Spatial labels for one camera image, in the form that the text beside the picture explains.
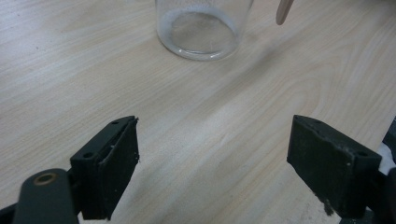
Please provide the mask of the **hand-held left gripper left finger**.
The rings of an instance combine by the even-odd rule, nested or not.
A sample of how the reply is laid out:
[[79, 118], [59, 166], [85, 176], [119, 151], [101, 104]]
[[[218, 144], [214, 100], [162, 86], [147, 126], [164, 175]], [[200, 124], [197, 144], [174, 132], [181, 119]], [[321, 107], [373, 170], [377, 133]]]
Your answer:
[[71, 157], [84, 219], [111, 219], [139, 162], [137, 122], [135, 116], [111, 121]]

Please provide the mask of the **clear glass jar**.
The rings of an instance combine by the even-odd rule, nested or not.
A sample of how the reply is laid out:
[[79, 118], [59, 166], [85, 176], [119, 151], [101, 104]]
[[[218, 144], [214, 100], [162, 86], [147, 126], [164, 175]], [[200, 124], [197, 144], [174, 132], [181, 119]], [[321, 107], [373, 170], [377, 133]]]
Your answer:
[[155, 0], [156, 31], [176, 55], [225, 58], [238, 48], [254, 0]]

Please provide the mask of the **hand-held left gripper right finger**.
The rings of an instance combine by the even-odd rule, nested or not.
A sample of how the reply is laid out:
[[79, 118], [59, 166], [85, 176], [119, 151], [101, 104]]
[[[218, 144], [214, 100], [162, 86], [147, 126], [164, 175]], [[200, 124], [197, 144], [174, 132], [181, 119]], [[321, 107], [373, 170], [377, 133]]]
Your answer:
[[381, 157], [320, 120], [295, 115], [287, 162], [330, 214], [359, 218]]

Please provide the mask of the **light wooden stick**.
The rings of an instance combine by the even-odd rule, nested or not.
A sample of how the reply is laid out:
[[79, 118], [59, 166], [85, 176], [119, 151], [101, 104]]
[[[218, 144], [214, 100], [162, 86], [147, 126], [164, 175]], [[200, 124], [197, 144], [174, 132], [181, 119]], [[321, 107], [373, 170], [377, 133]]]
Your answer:
[[280, 0], [276, 11], [276, 24], [282, 25], [289, 15], [294, 0]]

